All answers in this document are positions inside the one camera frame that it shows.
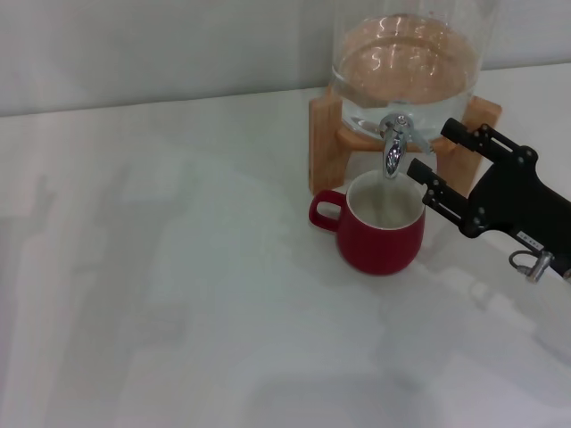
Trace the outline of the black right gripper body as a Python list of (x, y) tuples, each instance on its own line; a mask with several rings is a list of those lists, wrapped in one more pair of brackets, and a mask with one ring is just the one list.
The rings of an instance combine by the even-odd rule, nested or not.
[(476, 238), (499, 231), (535, 255), (552, 255), (550, 267), (570, 277), (570, 201), (542, 183), (537, 152), (517, 144), (492, 144), (478, 151), (492, 162), (468, 196), (461, 232)]

